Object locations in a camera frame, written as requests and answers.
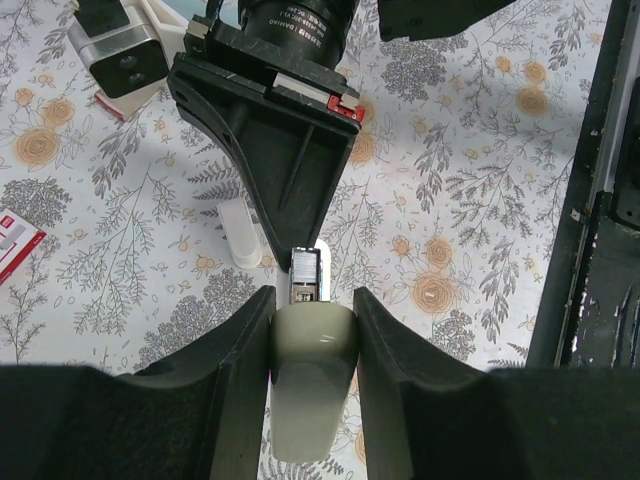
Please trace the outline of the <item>olive green stapler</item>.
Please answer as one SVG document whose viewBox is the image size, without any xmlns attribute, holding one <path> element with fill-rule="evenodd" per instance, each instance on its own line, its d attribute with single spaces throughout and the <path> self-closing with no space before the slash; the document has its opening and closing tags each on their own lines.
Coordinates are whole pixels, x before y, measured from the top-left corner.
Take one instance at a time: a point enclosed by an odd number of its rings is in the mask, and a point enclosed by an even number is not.
<svg viewBox="0 0 640 480">
<path fill-rule="evenodd" d="M 272 455 L 287 463 L 327 459 L 359 355 L 354 312 L 331 301 L 331 251 L 318 240 L 291 251 L 270 320 Z"/>
</svg>

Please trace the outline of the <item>small white stapler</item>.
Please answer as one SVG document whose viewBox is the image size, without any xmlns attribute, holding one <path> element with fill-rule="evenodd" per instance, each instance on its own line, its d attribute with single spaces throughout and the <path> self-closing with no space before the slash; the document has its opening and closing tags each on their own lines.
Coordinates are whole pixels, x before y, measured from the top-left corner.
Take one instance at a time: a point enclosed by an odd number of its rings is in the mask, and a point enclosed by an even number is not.
<svg viewBox="0 0 640 480">
<path fill-rule="evenodd" d="M 218 213 L 235 264 L 241 269 L 256 268 L 262 250 L 245 200 L 238 197 L 223 201 Z"/>
</svg>

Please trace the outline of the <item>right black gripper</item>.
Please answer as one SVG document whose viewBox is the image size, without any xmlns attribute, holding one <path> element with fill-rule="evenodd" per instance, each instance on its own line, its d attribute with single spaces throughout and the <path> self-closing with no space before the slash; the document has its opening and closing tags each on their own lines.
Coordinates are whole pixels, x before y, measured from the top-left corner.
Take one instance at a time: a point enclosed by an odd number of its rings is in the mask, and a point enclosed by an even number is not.
<svg viewBox="0 0 640 480">
<path fill-rule="evenodd" d="M 189 22 L 168 85 L 180 116 L 239 171 L 288 270 L 292 249 L 318 238 L 360 130 L 359 94 L 335 71 L 358 3 L 239 1 L 237 28 L 222 5 Z"/>
</svg>

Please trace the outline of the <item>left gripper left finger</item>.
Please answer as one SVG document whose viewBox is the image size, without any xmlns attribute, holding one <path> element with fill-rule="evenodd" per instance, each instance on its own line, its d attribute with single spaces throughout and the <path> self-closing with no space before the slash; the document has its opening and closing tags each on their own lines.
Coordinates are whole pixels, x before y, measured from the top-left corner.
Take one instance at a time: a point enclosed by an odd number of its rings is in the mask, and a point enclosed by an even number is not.
<svg viewBox="0 0 640 480">
<path fill-rule="evenodd" d="M 228 320 L 135 374 L 1 370 L 5 479 L 253 479 L 268 381 L 265 286 Z"/>
</svg>

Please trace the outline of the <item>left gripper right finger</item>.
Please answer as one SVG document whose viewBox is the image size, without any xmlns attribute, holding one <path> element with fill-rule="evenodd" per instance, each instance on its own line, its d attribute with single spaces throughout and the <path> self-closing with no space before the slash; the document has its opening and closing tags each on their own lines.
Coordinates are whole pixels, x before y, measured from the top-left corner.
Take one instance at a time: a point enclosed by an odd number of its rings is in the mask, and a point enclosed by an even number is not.
<svg viewBox="0 0 640 480">
<path fill-rule="evenodd" d="M 635 479 L 639 374 L 627 368 L 482 371 L 353 296 L 371 479 Z"/>
</svg>

